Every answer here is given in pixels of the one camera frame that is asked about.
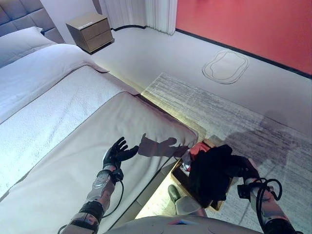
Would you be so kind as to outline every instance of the white curtain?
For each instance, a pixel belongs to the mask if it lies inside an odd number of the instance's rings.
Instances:
[[[146,25],[172,35],[176,30],[177,0],[145,0]]]
[[[139,25],[169,35],[176,30],[177,0],[99,0],[99,4],[114,29]]]

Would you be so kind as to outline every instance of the white wall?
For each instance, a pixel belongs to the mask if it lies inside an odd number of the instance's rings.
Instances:
[[[41,2],[59,33],[69,44],[75,42],[66,27],[66,22],[88,12],[96,12],[92,0],[41,0]]]

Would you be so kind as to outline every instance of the red cloth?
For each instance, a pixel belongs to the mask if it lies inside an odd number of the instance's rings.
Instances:
[[[199,151],[205,151],[207,152],[208,150],[210,150],[211,148],[206,145],[203,142],[199,142],[196,145],[194,145],[191,149],[190,149],[190,155],[191,155],[191,160],[195,161],[196,156],[198,155]]]

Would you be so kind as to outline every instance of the floor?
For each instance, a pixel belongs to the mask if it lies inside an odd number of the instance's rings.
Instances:
[[[94,53],[99,65],[138,91],[165,72],[306,135],[312,135],[312,81],[249,57],[250,65],[234,84],[218,84],[202,67],[223,47],[175,32],[146,28],[113,31],[115,42]]]

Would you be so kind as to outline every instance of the black cloth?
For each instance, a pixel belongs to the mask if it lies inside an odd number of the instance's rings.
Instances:
[[[230,146],[222,145],[207,152],[200,151],[191,163],[190,188],[200,199],[226,200],[226,190],[232,177],[227,163],[231,153]]]

